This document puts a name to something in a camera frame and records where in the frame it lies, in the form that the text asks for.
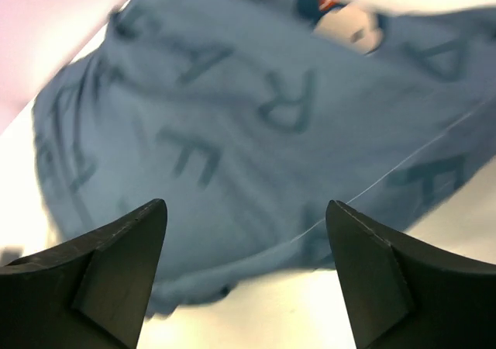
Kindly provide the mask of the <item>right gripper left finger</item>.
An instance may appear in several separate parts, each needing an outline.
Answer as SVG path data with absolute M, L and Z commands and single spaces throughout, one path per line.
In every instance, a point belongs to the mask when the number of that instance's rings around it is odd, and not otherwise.
M 167 226 L 162 199 L 1 268 L 3 348 L 135 348 Z

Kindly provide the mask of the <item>blue cartoon print pillowcase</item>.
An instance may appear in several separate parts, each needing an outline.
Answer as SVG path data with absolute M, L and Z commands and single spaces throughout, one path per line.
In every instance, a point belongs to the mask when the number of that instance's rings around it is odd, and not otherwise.
M 150 313 L 274 271 L 332 268 L 328 203 L 405 230 L 495 154 L 495 10 L 131 0 L 33 105 L 40 191 L 67 239 L 151 199 L 168 221 Z M 373 29 L 377 44 L 352 45 Z

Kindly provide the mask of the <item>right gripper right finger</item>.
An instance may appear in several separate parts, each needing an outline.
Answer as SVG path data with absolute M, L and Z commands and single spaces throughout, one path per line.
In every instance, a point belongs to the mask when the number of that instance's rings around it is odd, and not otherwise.
M 493 348 L 495 266 L 331 201 L 326 226 L 358 348 Z

